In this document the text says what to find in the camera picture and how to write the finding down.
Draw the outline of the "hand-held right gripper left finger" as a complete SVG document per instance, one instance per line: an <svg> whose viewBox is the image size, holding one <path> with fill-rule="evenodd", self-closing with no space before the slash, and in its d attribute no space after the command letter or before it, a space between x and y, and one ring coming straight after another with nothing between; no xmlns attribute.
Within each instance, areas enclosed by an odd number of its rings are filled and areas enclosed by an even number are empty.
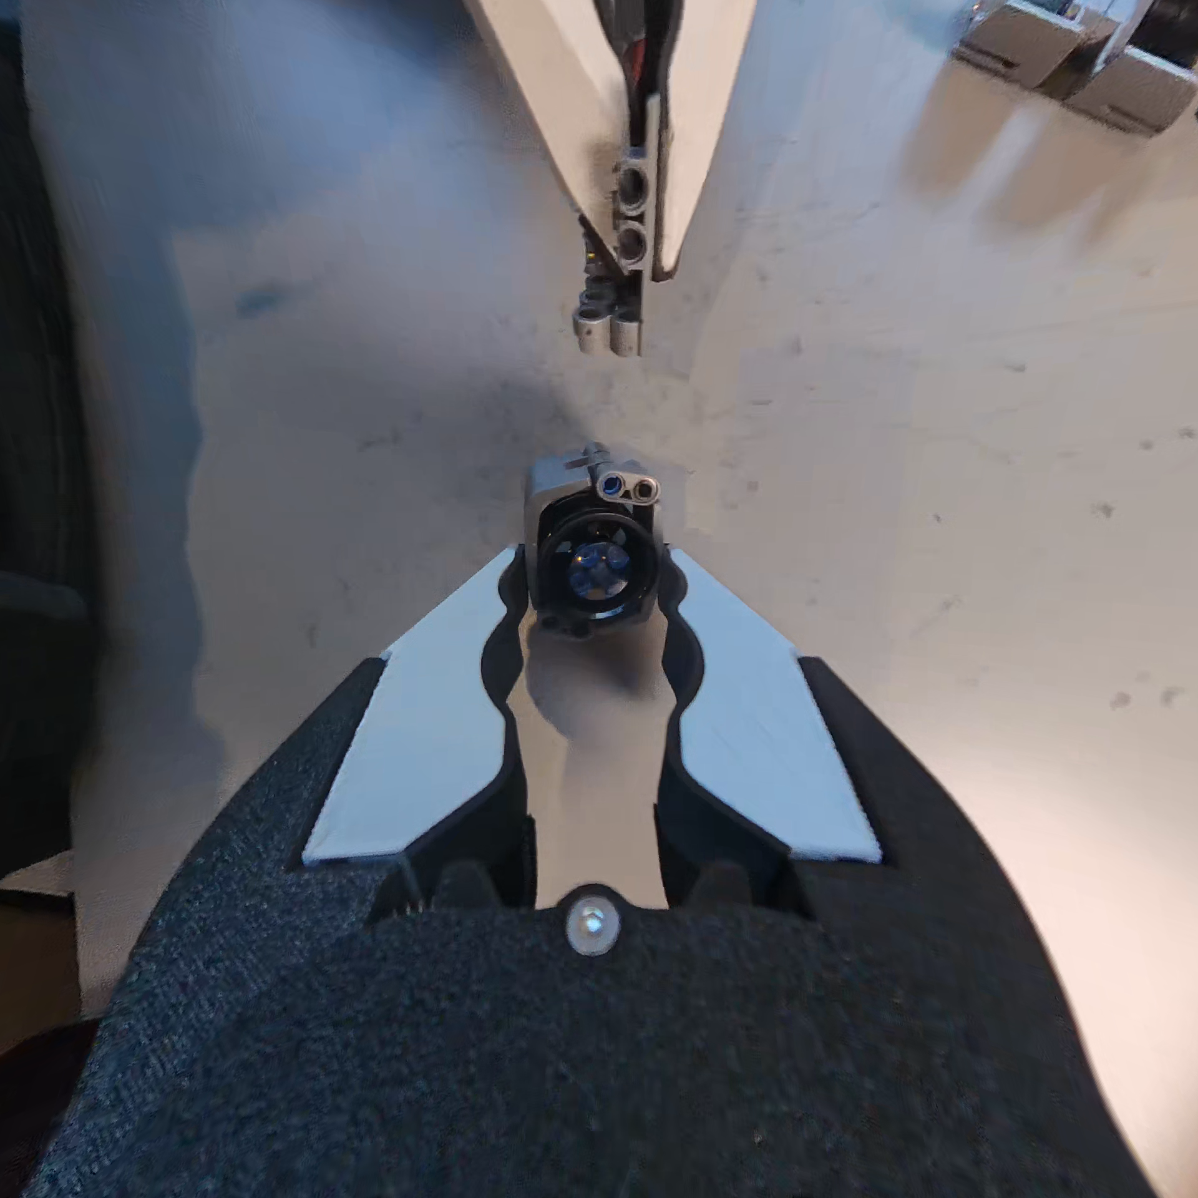
<svg viewBox="0 0 1198 1198"><path fill-rule="evenodd" d="M405 900L480 863L503 900L530 897L530 812L516 715L529 610L525 549L501 551L380 658L305 867L392 863Z"/></svg>

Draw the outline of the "grey brick wheel assembly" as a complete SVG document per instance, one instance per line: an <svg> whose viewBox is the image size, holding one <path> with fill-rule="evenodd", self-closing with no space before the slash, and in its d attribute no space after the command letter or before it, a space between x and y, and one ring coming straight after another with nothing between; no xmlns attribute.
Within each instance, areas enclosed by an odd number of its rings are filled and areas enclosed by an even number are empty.
<svg viewBox="0 0 1198 1198"><path fill-rule="evenodd" d="M586 641L649 621L666 560L662 493L647 467L599 441L532 465L525 563L545 636Z"/></svg>

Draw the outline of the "grey desk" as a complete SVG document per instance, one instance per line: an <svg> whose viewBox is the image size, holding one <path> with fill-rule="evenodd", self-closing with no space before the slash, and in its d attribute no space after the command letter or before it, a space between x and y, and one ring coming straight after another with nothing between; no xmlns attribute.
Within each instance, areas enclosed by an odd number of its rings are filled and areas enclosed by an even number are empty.
<svg viewBox="0 0 1198 1198"><path fill-rule="evenodd" d="M964 804L1167 1197L1197 1195L1197 123L949 60L958 2L760 2L640 362L453 2L23 2L108 632L86 1015L269 752L606 441Z"/></svg>

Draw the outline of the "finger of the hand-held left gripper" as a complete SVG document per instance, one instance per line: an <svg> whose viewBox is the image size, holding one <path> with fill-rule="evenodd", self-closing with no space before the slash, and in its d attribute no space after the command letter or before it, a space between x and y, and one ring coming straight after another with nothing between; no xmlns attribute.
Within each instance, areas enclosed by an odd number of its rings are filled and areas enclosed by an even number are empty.
<svg viewBox="0 0 1198 1198"><path fill-rule="evenodd" d="M667 2L651 99L658 104L653 278L679 273L719 147L756 2Z"/></svg>
<svg viewBox="0 0 1198 1198"><path fill-rule="evenodd" d="M488 51L514 82L564 193L616 273L638 271L621 201L638 171L636 2L468 2Z"/></svg>

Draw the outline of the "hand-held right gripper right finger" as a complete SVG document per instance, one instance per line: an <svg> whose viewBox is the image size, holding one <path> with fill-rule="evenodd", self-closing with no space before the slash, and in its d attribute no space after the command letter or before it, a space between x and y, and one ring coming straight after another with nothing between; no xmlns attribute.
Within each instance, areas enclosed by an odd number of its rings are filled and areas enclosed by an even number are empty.
<svg viewBox="0 0 1198 1198"><path fill-rule="evenodd" d="M666 552L658 601L675 699L656 799L667 899L712 871L745 900L797 900L797 862L880 867L797 647L682 549Z"/></svg>

